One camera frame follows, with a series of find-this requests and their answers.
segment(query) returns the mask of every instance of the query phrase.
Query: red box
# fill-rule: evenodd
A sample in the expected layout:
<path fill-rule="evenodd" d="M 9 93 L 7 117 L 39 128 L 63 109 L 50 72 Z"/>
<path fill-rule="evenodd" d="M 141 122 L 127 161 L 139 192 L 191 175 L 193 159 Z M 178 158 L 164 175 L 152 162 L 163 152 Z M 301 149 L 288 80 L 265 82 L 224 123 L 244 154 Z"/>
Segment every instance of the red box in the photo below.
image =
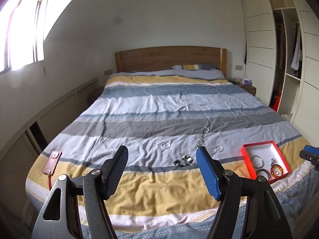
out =
<path fill-rule="evenodd" d="M 253 166 L 253 164 L 250 160 L 253 155 L 258 155 L 259 157 L 261 157 L 263 159 L 264 166 L 261 168 L 269 171 L 269 175 L 270 175 L 269 183 L 273 183 L 273 182 L 287 176 L 291 172 L 290 167 L 287 164 L 286 159 L 283 157 L 282 153 L 280 152 L 279 148 L 277 147 L 277 145 L 275 144 L 274 141 L 265 141 L 265 142 L 259 142 L 259 143 L 245 144 L 242 146 L 240 151 L 241 151 L 241 154 L 243 155 L 244 161 L 247 165 L 251 179 L 257 178 L 256 170 L 258 170 L 258 168 L 255 168 Z M 276 160 L 275 163 L 279 164 L 283 168 L 284 173 L 282 176 L 280 176 L 278 178 L 274 178 L 271 175 L 271 172 L 270 172 L 271 158 L 275 158 L 275 160 Z"/>

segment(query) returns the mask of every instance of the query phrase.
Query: cabinet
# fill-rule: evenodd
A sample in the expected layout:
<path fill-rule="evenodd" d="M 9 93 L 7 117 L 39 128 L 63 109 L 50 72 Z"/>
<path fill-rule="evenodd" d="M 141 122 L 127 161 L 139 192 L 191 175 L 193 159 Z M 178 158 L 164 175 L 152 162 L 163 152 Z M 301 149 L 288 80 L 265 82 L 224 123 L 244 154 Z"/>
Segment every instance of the cabinet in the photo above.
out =
<path fill-rule="evenodd" d="M 269 105 L 276 65 L 275 21 L 270 0 L 242 0 L 247 36 L 246 77 L 256 97 Z"/>
<path fill-rule="evenodd" d="M 242 0 L 242 4 L 247 41 L 245 76 L 257 88 L 256 97 L 269 105 L 272 94 L 280 91 L 277 112 L 291 116 L 292 125 L 313 146 L 319 146 L 318 18 L 305 0 Z M 297 55 L 299 28 L 297 72 L 291 63 Z"/>

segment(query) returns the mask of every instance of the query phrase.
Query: pillow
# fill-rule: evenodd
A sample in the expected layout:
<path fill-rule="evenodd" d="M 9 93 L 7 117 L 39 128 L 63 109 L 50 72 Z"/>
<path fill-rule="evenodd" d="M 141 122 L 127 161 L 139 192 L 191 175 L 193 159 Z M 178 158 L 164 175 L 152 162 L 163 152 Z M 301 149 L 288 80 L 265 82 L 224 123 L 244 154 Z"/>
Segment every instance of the pillow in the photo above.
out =
<path fill-rule="evenodd" d="M 197 64 L 197 65 L 175 65 L 172 67 L 174 70 L 208 70 L 208 69 L 214 69 L 219 70 L 219 68 L 214 64 Z"/>

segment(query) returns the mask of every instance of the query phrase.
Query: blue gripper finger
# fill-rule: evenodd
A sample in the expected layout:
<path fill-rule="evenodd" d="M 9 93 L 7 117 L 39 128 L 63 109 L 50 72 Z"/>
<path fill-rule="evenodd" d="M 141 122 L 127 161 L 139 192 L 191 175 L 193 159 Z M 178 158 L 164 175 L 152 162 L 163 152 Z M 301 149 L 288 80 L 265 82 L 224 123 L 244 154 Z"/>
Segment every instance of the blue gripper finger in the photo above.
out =
<path fill-rule="evenodd" d="M 219 179 L 201 147 L 196 151 L 196 160 L 209 194 L 217 201 L 220 200 L 222 194 L 219 189 Z"/>
<path fill-rule="evenodd" d="M 319 148 L 317 147 L 305 146 L 304 150 L 319 156 Z"/>

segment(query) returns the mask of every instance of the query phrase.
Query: window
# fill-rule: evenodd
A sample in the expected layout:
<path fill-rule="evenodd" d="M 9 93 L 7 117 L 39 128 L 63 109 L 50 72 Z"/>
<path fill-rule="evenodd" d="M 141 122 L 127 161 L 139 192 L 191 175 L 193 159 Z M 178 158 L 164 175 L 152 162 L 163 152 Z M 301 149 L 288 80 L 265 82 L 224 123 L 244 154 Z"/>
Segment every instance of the window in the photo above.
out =
<path fill-rule="evenodd" d="M 47 0 L 21 0 L 10 14 L 8 9 L 7 15 L 0 12 L 0 17 L 7 16 L 7 21 L 0 19 L 4 23 L 0 29 L 0 73 L 44 60 L 46 2 Z"/>

